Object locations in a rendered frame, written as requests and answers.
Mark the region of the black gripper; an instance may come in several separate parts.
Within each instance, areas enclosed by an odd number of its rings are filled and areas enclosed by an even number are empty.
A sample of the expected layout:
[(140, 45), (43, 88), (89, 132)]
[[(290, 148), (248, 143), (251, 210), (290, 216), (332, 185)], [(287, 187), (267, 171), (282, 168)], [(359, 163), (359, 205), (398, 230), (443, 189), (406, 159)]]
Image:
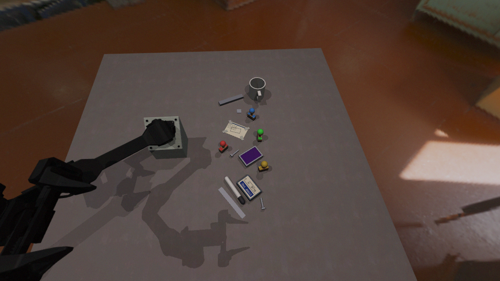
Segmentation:
[(28, 181), (43, 187), (36, 202), (11, 201), (0, 219), (0, 281), (40, 281), (73, 247), (26, 253), (42, 242), (61, 193), (83, 194), (97, 186), (83, 183), (82, 170), (55, 157), (39, 160)]

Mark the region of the dark grey mug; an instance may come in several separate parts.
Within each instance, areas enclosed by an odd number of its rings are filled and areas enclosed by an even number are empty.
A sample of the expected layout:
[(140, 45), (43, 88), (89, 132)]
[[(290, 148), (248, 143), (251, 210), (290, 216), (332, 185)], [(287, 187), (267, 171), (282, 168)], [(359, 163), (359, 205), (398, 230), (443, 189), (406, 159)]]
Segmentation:
[(249, 82), (249, 97), (260, 103), (261, 99), (264, 98), (265, 85), (264, 79), (252, 78)]

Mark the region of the green-handled rubber stamp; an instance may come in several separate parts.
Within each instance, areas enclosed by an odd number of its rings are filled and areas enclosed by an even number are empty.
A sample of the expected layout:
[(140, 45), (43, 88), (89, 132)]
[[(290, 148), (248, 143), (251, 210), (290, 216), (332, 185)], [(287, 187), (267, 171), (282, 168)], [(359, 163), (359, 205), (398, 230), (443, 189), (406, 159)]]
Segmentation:
[(257, 140), (258, 140), (258, 142), (262, 141), (261, 135), (263, 135), (263, 134), (264, 134), (264, 131), (262, 129), (258, 129), (258, 131), (257, 131)]

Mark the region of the grey cylinder with black tip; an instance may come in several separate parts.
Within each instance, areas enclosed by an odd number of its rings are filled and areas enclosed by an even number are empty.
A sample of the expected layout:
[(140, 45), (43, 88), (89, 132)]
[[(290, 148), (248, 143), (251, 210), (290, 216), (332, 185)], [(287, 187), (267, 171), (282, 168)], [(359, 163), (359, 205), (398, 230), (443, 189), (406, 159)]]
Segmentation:
[(241, 196), (241, 194), (236, 189), (236, 187), (234, 186), (234, 184), (232, 183), (232, 181), (229, 179), (229, 177), (225, 177), (225, 181), (230, 186), (230, 188), (232, 189), (233, 193), (236, 195), (236, 197), (238, 198), (238, 200), (240, 201), (240, 203), (244, 205), (245, 204), (244, 198)]

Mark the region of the red rubber stamp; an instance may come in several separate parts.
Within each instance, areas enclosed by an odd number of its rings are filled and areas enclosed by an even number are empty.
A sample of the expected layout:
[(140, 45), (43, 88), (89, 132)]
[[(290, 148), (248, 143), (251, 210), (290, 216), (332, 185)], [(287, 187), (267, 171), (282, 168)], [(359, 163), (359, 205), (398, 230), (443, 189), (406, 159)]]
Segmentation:
[(221, 142), (220, 142), (220, 146), (221, 146), (221, 147), (219, 148), (219, 151), (220, 151), (221, 153), (223, 153), (224, 151), (226, 151), (226, 149), (228, 149), (228, 145), (226, 144), (226, 142), (225, 142), (225, 141), (221, 141)]

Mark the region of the grey flat bar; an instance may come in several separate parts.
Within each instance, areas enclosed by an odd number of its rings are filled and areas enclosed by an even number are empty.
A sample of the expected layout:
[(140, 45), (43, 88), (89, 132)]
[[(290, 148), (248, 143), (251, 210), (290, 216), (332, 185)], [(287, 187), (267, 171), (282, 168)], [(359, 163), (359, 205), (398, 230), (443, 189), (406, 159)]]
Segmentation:
[(223, 187), (221, 187), (219, 189), (219, 191), (224, 196), (224, 198), (227, 200), (227, 202), (230, 203), (230, 205), (233, 207), (233, 209), (235, 209), (235, 211), (239, 214), (239, 216), (241, 218), (244, 218), (245, 217), (244, 212), (239, 208), (239, 206), (237, 206), (237, 204), (233, 201), (233, 199), (229, 196), (229, 194), (227, 194), (227, 192), (223, 189)]

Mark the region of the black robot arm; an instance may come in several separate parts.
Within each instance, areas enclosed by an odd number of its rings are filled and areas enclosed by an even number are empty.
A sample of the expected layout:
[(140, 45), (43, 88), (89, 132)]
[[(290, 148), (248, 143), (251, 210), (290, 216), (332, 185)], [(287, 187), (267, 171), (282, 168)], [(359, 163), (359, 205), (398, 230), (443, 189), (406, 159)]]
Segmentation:
[[(103, 155), (94, 159), (79, 159), (74, 162), (73, 160), (67, 162), (73, 167), (76, 167), (83, 172), (83, 183), (92, 183), (100, 175), (101, 171), (112, 164), (129, 157), (130, 155), (144, 149), (147, 146), (162, 146), (173, 141), (176, 129), (174, 121), (164, 121), (161, 119), (154, 119), (149, 123), (142, 136), (127, 142), (116, 149), (113, 149)], [(22, 191), (21, 195), (13, 199), (5, 199), (2, 192), (6, 186), (0, 183), (0, 219), (4, 215), (11, 201), (20, 201), (23, 203), (36, 202), (43, 187), (35, 185), (29, 189)]]

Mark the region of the white inspection card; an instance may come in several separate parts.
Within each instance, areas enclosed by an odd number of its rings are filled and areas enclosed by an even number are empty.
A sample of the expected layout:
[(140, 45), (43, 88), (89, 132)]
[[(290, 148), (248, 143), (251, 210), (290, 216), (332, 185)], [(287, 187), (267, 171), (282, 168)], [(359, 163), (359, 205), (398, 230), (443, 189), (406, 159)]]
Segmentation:
[(249, 127), (244, 127), (240, 126), (237, 123), (233, 123), (231, 120), (229, 120), (229, 123), (226, 127), (225, 130), (223, 130), (223, 133), (227, 133), (228, 135), (232, 135), (234, 137), (237, 137), (241, 140), (244, 140), (244, 136), (247, 133)]

